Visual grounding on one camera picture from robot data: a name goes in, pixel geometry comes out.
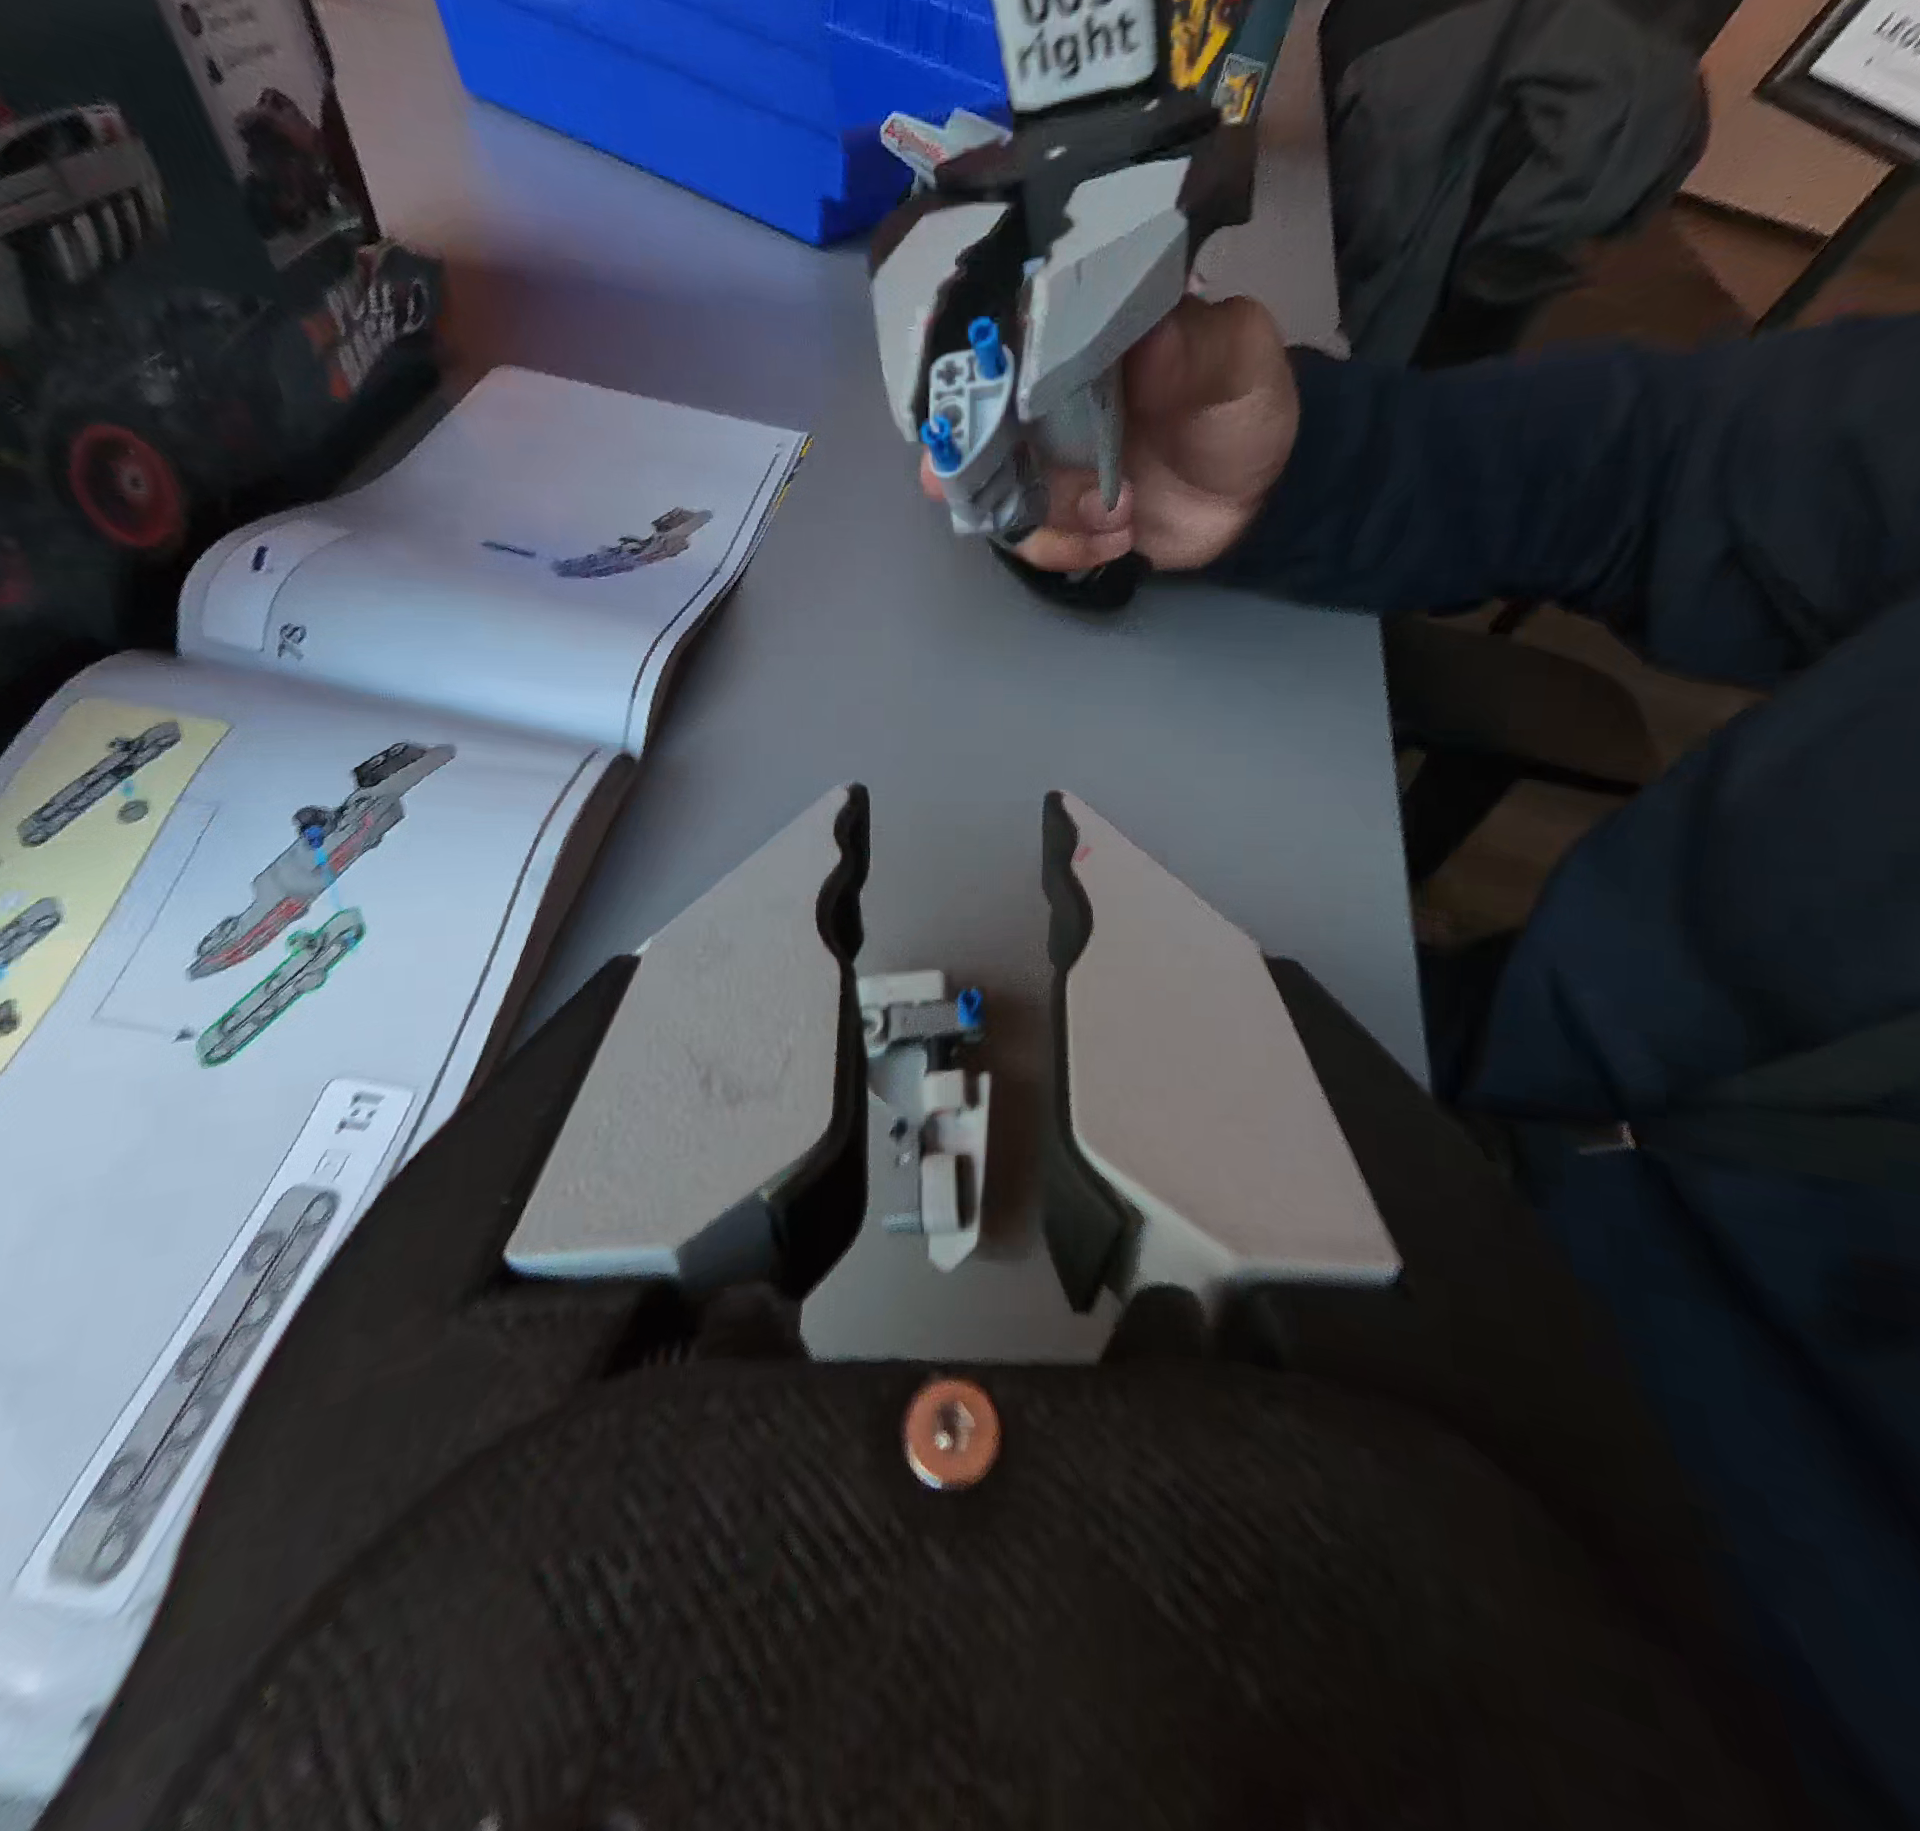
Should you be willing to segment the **person's dark blue clothing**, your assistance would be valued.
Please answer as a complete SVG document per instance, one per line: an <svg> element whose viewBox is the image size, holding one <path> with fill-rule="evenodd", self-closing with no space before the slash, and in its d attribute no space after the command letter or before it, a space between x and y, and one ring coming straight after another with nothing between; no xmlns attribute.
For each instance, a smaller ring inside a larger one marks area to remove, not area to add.
<svg viewBox="0 0 1920 1831"><path fill-rule="evenodd" d="M1915 1826L1915 714L1905 607L1598 823L1462 1072L1850 1826Z"/></svg>

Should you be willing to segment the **grey lego assembly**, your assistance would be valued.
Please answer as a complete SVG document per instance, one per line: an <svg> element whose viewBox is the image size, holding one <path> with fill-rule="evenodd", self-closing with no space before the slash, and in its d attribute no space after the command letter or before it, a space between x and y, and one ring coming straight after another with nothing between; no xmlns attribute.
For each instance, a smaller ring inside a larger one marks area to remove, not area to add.
<svg viewBox="0 0 1920 1831"><path fill-rule="evenodd" d="M951 1273L980 1246L989 1189L990 1076L969 1068L989 1030L980 988L940 970L855 982L869 1084L869 1223L923 1246Z"/></svg>

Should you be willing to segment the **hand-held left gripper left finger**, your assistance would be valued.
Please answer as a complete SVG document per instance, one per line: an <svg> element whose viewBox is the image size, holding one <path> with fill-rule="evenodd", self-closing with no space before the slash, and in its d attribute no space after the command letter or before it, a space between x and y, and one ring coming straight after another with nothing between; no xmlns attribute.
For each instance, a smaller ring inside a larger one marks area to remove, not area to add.
<svg viewBox="0 0 1920 1831"><path fill-rule="evenodd" d="M871 797L830 786L636 952L504 1250L540 1282L790 1286L864 1116Z"/></svg>

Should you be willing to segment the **dark jacket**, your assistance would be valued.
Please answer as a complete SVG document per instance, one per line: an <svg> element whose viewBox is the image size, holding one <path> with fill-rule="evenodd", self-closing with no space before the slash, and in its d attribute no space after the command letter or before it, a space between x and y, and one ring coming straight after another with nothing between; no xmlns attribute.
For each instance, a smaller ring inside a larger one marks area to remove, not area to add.
<svg viewBox="0 0 1920 1831"><path fill-rule="evenodd" d="M1326 121L1347 352L1437 369L1508 350L1668 207L1711 102L1616 0L1470 0L1328 67Z"/></svg>

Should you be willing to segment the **person's right hand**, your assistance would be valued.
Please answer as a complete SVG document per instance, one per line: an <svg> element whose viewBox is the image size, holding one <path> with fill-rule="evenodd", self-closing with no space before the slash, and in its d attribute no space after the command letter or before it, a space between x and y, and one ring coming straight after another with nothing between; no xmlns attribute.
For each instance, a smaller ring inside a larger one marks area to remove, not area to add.
<svg viewBox="0 0 1920 1831"><path fill-rule="evenodd" d="M1127 354L1120 390L1117 497L1092 469L1050 465L1042 521L1012 550L1024 569L1202 569L1245 534L1299 435L1283 329L1259 297L1185 295Z"/></svg>

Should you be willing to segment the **lego piece with red sticker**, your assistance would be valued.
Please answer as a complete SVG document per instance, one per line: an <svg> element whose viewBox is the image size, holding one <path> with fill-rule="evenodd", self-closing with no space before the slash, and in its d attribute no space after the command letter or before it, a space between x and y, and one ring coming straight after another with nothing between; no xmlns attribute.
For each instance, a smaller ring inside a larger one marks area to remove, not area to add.
<svg viewBox="0 0 1920 1831"><path fill-rule="evenodd" d="M1005 140L1005 127L990 115L954 106L944 121L889 113L879 128L881 145L911 171L911 194L933 191L937 171L951 159Z"/></svg>

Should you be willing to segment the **person's right forearm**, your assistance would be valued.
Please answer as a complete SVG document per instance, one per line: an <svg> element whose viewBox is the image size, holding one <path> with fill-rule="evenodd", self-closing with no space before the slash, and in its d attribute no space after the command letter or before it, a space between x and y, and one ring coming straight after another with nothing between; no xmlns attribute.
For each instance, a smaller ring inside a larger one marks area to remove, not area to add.
<svg viewBox="0 0 1920 1831"><path fill-rule="evenodd" d="M1549 604L1709 684L1831 663L1915 719L1914 312L1691 354L1291 365L1296 436L1220 582L1367 613Z"/></svg>

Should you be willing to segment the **framed sign with square marker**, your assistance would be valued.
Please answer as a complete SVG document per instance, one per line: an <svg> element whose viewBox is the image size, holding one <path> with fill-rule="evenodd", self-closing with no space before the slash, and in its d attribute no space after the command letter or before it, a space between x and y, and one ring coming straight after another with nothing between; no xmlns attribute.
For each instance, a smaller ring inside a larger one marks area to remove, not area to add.
<svg viewBox="0 0 1920 1831"><path fill-rule="evenodd" d="M1756 95L1885 164L1868 196L1756 318L1792 328L1907 198L1917 175L1917 0L1831 0Z"/></svg>

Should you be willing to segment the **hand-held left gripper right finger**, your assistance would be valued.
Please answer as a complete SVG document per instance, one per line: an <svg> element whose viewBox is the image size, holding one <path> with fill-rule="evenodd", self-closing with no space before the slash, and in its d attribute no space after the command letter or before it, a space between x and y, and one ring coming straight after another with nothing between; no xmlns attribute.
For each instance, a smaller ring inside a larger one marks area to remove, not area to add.
<svg viewBox="0 0 1920 1831"><path fill-rule="evenodd" d="M1070 1308L1394 1286L1401 1251L1255 938L1070 791L1043 797L1042 872L1042 1223Z"/></svg>

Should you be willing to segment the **blue plastic storage bin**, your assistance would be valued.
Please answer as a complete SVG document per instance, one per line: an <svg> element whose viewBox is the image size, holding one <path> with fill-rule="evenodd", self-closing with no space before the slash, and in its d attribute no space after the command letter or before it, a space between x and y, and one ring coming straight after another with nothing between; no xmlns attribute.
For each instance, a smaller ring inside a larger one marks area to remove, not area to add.
<svg viewBox="0 0 1920 1831"><path fill-rule="evenodd" d="M902 196L887 115L1009 115L990 0L435 4L474 95L813 247Z"/></svg>

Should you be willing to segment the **brown chair seat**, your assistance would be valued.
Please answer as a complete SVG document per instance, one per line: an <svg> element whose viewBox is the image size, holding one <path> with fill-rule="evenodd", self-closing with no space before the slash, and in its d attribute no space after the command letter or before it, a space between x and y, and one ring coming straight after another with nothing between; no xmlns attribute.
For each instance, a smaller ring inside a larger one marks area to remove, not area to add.
<svg viewBox="0 0 1920 1831"><path fill-rule="evenodd" d="M1381 637L1428 949L1517 930L1575 843L1759 698L1654 666L1547 607L1406 613Z"/></svg>

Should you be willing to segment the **monster truck lego box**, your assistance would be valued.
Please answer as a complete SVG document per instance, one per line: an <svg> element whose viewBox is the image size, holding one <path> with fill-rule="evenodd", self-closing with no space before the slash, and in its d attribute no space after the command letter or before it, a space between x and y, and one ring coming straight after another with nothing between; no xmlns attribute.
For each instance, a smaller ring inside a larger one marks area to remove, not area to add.
<svg viewBox="0 0 1920 1831"><path fill-rule="evenodd" d="M3 714L174 640L228 529L440 384L310 0L3 0Z"/></svg>

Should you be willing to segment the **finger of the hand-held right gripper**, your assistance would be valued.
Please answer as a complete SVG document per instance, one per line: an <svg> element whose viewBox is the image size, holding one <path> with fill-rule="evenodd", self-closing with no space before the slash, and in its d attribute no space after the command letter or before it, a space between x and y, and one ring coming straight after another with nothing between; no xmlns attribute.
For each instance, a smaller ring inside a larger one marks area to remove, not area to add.
<svg viewBox="0 0 1920 1831"><path fill-rule="evenodd" d="M1022 285L1017 412L1037 424L1089 392L1185 293L1190 156L1080 181L1066 231Z"/></svg>
<svg viewBox="0 0 1920 1831"><path fill-rule="evenodd" d="M971 350L975 317L1000 326L1005 369L1017 357L1020 212L1005 196L915 193L876 229L869 252L876 356L886 403L901 433L927 412L927 370L940 329L949 350Z"/></svg>

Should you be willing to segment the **grey lego connector blue pins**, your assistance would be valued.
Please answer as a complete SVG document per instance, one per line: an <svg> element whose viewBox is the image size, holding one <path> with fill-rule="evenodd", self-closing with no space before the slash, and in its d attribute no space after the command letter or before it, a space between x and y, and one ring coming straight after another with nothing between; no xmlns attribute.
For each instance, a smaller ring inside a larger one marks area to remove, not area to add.
<svg viewBox="0 0 1920 1831"><path fill-rule="evenodd" d="M927 370L919 439L955 534L1015 549L1043 521L1043 472L1017 413L1017 357L999 318L977 314L962 352Z"/></svg>

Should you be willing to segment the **lego instruction booklet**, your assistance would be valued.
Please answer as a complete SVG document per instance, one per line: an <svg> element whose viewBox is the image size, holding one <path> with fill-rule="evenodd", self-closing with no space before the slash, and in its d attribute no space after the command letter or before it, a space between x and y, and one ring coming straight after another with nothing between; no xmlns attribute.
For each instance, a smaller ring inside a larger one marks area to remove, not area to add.
<svg viewBox="0 0 1920 1831"><path fill-rule="evenodd" d="M537 977L804 429L502 366L209 547L4 753L3 1771L32 1821L245 1395Z"/></svg>

